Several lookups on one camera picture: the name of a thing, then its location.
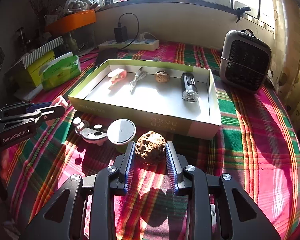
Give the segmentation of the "yellow box striped lid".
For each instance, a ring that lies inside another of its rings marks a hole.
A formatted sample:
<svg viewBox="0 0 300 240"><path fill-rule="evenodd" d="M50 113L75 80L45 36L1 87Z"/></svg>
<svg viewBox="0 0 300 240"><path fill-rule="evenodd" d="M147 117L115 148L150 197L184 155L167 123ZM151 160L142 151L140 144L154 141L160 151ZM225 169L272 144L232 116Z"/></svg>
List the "yellow box striped lid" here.
<svg viewBox="0 0 300 240"><path fill-rule="evenodd" d="M5 73L6 78L14 80L22 88L38 87L42 76L40 69L55 58L53 50L63 43L60 36L26 54Z"/></svg>

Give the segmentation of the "green tissue pack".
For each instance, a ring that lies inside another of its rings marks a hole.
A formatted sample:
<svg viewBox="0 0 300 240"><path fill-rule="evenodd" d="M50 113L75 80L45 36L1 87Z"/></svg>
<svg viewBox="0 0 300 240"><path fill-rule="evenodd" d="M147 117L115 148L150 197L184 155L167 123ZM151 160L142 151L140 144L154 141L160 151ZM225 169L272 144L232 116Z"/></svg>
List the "green tissue pack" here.
<svg viewBox="0 0 300 240"><path fill-rule="evenodd" d="M81 72L79 57L68 52L42 66L39 75L43 90L49 91L79 76Z"/></svg>

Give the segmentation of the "white power strip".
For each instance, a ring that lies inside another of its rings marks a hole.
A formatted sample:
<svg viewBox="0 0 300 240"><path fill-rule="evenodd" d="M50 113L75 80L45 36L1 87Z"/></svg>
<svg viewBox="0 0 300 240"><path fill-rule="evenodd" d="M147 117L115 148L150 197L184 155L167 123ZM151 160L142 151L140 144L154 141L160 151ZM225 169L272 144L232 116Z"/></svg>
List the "white power strip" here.
<svg viewBox="0 0 300 240"><path fill-rule="evenodd" d="M117 48L117 49L129 49L129 50L154 51L159 49L159 47L160 47L159 40L150 40L150 39L146 39L144 41L136 40L134 42L132 42L132 40L127 40L122 43L117 43L115 40L109 40L98 45L99 50Z"/></svg>

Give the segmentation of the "brown carved walnut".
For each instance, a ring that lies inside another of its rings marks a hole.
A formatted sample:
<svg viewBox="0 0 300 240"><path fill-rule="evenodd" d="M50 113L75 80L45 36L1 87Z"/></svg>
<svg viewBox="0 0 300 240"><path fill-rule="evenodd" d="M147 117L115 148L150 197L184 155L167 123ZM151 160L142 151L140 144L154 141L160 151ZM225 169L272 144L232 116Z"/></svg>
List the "brown carved walnut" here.
<svg viewBox="0 0 300 240"><path fill-rule="evenodd" d="M158 83L167 83L170 80L170 75L168 72L163 70L157 71L154 77Z"/></svg>
<svg viewBox="0 0 300 240"><path fill-rule="evenodd" d="M146 165L161 162L166 156L165 138L154 131L141 135L135 145L135 155L139 161Z"/></svg>

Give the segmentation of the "round white mirror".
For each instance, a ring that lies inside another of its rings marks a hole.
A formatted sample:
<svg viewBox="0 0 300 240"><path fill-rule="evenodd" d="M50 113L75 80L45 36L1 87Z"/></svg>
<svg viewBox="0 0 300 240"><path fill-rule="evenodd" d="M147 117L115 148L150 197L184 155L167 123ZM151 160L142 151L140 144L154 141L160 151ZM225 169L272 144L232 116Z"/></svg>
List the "round white mirror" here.
<svg viewBox="0 0 300 240"><path fill-rule="evenodd" d="M115 145L126 145L134 139L136 126L128 119L118 119L112 122L107 129L107 137Z"/></svg>

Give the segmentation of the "black smartphone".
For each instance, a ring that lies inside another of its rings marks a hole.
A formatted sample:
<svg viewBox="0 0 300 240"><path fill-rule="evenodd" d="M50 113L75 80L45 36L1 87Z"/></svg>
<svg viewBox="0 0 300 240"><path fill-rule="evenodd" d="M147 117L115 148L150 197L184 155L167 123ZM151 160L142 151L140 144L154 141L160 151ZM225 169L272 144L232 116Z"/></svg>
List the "black smartphone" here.
<svg viewBox="0 0 300 240"><path fill-rule="evenodd" d="M109 59L117 59L117 48L109 48L99 51L94 66L98 67Z"/></svg>

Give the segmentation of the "shallow white cardboard box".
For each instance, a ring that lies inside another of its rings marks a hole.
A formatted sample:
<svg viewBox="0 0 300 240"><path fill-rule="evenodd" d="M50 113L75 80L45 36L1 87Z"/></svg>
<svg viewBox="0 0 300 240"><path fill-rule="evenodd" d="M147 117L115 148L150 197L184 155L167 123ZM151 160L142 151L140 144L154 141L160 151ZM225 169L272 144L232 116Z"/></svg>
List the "shallow white cardboard box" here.
<svg viewBox="0 0 300 240"><path fill-rule="evenodd" d="M107 75L127 71L124 80L110 86ZM155 80L157 71L170 75L167 83ZM181 76L192 73L199 98L183 100ZM211 70L184 64L148 60L111 59L93 70L68 95L74 108L108 119L129 119L151 131L211 140L221 127L217 90Z"/></svg>

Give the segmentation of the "black silver flashlight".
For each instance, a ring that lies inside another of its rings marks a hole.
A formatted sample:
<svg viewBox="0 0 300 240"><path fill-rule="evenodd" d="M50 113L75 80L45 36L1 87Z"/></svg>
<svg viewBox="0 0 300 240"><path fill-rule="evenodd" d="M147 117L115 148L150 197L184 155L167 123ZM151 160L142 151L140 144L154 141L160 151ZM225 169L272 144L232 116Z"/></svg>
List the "black silver flashlight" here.
<svg viewBox="0 0 300 240"><path fill-rule="evenodd" d="M183 100L189 102L197 102L199 93L197 90L194 75L189 72L183 73L180 80Z"/></svg>

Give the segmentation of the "small white desk fan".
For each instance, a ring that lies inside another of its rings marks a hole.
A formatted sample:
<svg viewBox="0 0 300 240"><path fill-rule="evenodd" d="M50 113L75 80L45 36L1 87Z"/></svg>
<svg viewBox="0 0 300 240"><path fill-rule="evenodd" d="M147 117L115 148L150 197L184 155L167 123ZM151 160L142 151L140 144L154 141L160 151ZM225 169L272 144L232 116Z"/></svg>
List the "small white desk fan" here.
<svg viewBox="0 0 300 240"><path fill-rule="evenodd" d="M249 29L227 32L219 77L224 83L257 93L268 75L271 49Z"/></svg>

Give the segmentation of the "orange tray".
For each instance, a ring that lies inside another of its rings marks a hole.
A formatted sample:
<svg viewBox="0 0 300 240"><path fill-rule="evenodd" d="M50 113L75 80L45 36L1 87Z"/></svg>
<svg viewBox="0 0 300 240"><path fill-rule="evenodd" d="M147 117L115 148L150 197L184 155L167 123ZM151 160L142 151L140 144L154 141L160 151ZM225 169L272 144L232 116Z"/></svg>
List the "orange tray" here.
<svg viewBox="0 0 300 240"><path fill-rule="evenodd" d="M57 21L47 25L45 31L49 32L53 37L62 36L70 31L84 27L96 22L94 10L86 10L67 15Z"/></svg>

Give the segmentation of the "white black game controller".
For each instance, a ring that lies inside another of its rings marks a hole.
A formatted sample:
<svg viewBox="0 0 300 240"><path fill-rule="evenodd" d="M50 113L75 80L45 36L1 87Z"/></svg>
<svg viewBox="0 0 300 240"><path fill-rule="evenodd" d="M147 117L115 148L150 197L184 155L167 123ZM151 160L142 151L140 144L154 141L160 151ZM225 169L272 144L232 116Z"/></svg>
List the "white black game controller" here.
<svg viewBox="0 0 300 240"><path fill-rule="evenodd" d="M80 117L75 117L72 123L76 134L87 143L102 146L108 140L107 128L103 128L101 124L92 127L88 121L82 120Z"/></svg>

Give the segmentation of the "pink oblong case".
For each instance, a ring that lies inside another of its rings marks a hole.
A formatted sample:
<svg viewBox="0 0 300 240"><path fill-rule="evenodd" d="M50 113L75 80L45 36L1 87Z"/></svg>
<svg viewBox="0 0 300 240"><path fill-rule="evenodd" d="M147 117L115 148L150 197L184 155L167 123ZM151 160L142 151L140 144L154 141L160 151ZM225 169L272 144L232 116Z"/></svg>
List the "pink oblong case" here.
<svg viewBox="0 0 300 240"><path fill-rule="evenodd" d="M110 78L110 81L109 81L110 86L113 86L116 83L118 83L119 81L124 80L126 78L126 76L127 76L127 71L122 68L117 68L117 69L111 71L107 75L107 77Z"/></svg>

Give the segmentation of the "white plastic bags pile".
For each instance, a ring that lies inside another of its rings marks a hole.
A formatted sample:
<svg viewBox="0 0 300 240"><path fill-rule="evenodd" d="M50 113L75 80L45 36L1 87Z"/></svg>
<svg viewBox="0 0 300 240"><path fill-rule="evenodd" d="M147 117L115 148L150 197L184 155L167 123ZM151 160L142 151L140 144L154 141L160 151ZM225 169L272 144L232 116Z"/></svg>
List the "white plastic bags pile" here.
<svg viewBox="0 0 300 240"><path fill-rule="evenodd" d="M99 5L99 0L66 0L63 12L64 14L73 14L95 9Z"/></svg>

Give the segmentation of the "plaid red tablecloth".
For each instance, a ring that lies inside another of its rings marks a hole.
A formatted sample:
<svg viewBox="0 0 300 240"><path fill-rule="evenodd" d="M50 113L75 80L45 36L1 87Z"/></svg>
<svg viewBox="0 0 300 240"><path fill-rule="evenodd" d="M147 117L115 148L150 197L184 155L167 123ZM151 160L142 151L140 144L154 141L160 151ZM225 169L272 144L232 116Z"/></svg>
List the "plaid red tablecloth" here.
<svg viewBox="0 0 300 240"><path fill-rule="evenodd" d="M282 239L300 223L300 145L276 93L231 88L216 77L222 125L209 141L165 134L176 151L205 173L231 174L250 194ZM7 205L19 230L72 174L89 176L111 165L118 151L110 142L92 145L74 131L75 109L2 157ZM183 239L186 197L170 191L166 166L140 165L132 189L115 198L118 239Z"/></svg>

